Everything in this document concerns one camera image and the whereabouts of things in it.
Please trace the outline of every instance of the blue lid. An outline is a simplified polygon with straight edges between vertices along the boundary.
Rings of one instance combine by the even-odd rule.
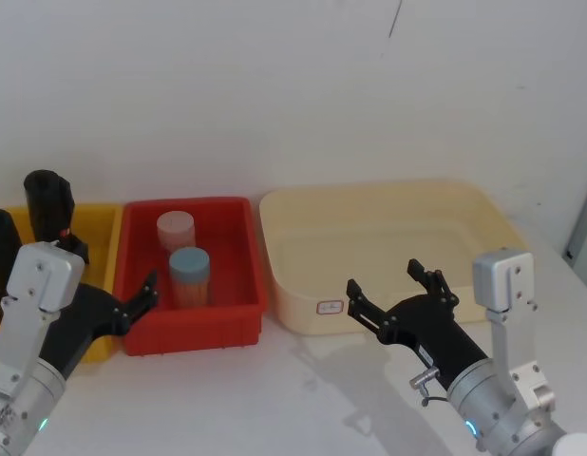
[[[169,269],[178,282],[204,282],[209,278],[209,255],[197,247],[184,247],[171,254]]]

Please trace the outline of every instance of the cream plastic bin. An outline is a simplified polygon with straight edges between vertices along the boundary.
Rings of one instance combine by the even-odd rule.
[[[504,246],[526,248],[484,193],[451,180],[281,189],[264,197],[260,217],[277,317],[303,334],[363,331],[347,316],[349,278],[384,310],[423,293],[407,275],[413,257],[444,272],[461,299],[458,322],[483,320],[473,259]]]

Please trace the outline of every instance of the black handle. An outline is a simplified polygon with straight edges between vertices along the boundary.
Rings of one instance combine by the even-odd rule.
[[[20,248],[21,239],[12,216],[0,209],[0,301],[7,295],[10,272]],[[0,307],[0,321],[2,321],[2,314],[2,307]]]
[[[70,232],[74,198],[69,182],[54,171],[32,171],[24,180],[29,221],[36,241],[58,240],[60,248],[88,264],[88,246]]]

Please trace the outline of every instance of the yellow plastic bin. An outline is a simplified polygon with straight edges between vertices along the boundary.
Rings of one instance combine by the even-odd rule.
[[[19,231],[21,241],[34,241],[27,207],[7,210]],[[83,282],[112,293],[116,255],[118,253],[123,208],[118,204],[77,204],[72,221],[72,232],[89,247],[90,264],[85,268]],[[83,362],[105,361],[116,350],[114,337],[102,337],[87,350]]]
[[[473,259],[525,243],[478,188],[411,180],[276,190],[260,203],[276,315],[303,334],[351,333],[347,281],[383,310],[424,289],[407,275],[415,257],[441,269],[461,303],[459,323],[484,319],[473,296]]]

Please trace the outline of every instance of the white wall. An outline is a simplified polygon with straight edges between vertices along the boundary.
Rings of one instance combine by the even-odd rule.
[[[0,204],[450,176],[562,248],[587,0],[0,0]]]

